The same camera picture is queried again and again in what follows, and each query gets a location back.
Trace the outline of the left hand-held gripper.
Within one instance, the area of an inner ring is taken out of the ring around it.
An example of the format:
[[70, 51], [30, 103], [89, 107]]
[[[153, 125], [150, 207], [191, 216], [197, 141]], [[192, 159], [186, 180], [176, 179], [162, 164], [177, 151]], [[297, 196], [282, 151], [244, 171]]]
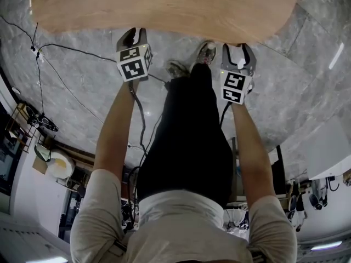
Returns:
[[124, 80], [129, 82], [148, 76], [152, 62], [151, 46], [145, 28], [139, 30], [139, 42], [134, 43], [136, 28], [131, 28], [117, 41], [116, 63]]

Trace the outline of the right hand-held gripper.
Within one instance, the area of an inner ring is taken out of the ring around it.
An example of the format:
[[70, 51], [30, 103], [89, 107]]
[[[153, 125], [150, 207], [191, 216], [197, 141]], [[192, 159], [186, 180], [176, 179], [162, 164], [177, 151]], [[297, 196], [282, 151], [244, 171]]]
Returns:
[[229, 46], [222, 47], [222, 64], [220, 69], [220, 87], [222, 98], [228, 102], [242, 105], [246, 95], [253, 89], [253, 76], [256, 70], [257, 59], [246, 43], [241, 44], [244, 54], [237, 65], [231, 60]]

